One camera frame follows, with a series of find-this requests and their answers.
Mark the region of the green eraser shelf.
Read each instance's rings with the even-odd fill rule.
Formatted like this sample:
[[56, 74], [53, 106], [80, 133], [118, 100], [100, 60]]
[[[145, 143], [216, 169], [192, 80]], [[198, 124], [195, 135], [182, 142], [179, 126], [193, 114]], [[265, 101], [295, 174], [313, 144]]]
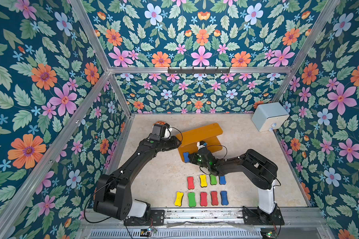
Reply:
[[217, 179], [214, 175], [209, 175], [209, 179], [211, 185], [217, 185]]
[[194, 192], [189, 192], [187, 194], [188, 196], [188, 206], [189, 207], [196, 207], [196, 200], [195, 200], [195, 193]]

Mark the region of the blue eraser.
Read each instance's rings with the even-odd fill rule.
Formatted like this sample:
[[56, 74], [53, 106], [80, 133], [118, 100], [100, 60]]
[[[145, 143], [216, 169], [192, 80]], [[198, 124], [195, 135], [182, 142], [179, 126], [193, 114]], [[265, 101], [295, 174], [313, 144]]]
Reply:
[[225, 176], [219, 176], [219, 184], [220, 185], [225, 185], [226, 184], [226, 179]]
[[189, 153], [188, 153], [188, 152], [184, 152], [184, 153], [183, 153], [183, 159], [184, 159], [184, 163], [189, 163], [189, 162], [190, 162]]

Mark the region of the yellow eraser shelf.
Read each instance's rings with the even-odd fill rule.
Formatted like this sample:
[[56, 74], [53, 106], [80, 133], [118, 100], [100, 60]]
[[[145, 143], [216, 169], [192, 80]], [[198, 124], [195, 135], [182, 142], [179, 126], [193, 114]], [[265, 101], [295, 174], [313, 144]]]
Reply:
[[205, 174], [200, 175], [200, 176], [199, 176], [199, 179], [200, 179], [200, 186], [201, 186], [201, 188], [207, 187], [206, 175], [205, 175]]
[[182, 206], [182, 200], [183, 200], [183, 192], [177, 192], [174, 205], [176, 207], [181, 207]]

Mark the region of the red eraser shelf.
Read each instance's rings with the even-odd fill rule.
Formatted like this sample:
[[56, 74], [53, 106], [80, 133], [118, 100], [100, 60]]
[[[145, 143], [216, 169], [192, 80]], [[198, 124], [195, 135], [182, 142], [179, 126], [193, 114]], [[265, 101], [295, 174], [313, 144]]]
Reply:
[[194, 186], [194, 178], [192, 176], [187, 177], [187, 188], [188, 190], [193, 190]]

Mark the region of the red eraser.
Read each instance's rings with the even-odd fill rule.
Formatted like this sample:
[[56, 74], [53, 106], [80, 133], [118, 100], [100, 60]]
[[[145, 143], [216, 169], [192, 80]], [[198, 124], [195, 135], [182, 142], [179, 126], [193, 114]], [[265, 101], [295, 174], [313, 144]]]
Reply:
[[200, 192], [200, 205], [202, 207], [207, 207], [207, 193], [206, 192]]
[[218, 201], [218, 195], [216, 191], [211, 191], [210, 193], [211, 196], [211, 204], [213, 206], [218, 206], [219, 205], [219, 201]]

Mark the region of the blue eraser shelf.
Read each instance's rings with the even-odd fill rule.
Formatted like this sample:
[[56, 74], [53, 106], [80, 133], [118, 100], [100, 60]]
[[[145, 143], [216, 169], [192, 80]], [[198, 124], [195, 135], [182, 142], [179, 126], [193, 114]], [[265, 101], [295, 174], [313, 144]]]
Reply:
[[226, 192], [226, 191], [221, 191], [221, 192], [220, 192], [220, 196], [221, 196], [221, 204], [222, 204], [222, 206], [227, 206], [227, 205], [229, 205], [229, 201], [228, 201], [228, 197], [227, 197], [227, 192]]

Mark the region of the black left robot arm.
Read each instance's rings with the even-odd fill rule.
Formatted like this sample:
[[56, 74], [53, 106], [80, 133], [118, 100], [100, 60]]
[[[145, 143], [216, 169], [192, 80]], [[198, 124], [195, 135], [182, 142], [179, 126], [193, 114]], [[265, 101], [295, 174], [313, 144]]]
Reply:
[[131, 185], [144, 166], [158, 152], [179, 148], [176, 136], [166, 139], [143, 139], [132, 156], [116, 171], [101, 175], [97, 183], [93, 210], [99, 214], [124, 220], [133, 207]]

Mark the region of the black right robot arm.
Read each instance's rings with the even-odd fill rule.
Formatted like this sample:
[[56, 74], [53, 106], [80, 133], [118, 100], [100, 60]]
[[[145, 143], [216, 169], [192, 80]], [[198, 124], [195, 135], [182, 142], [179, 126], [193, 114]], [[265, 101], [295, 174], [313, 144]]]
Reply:
[[258, 189], [259, 213], [271, 215], [276, 210], [274, 187], [278, 182], [278, 166], [257, 151], [249, 149], [240, 156], [222, 159], [203, 147], [196, 153], [185, 153], [184, 161], [207, 169], [213, 176], [243, 173]]

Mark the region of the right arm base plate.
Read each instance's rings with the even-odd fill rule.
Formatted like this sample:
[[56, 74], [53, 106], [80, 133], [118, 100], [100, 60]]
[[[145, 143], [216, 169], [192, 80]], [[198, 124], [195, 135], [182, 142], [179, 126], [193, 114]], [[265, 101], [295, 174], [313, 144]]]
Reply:
[[270, 214], [265, 213], [259, 207], [255, 209], [250, 209], [247, 207], [242, 207], [242, 217], [243, 221], [247, 225], [265, 225], [265, 226], [284, 226], [285, 222], [283, 215], [276, 205], [274, 211]]

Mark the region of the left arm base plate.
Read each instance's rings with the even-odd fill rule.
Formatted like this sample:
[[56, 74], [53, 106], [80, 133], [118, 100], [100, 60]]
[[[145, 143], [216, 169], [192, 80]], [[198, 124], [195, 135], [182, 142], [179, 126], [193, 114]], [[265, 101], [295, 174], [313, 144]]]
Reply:
[[124, 225], [129, 227], [137, 226], [162, 226], [165, 219], [165, 210], [148, 210], [143, 217], [129, 217], [124, 221]]

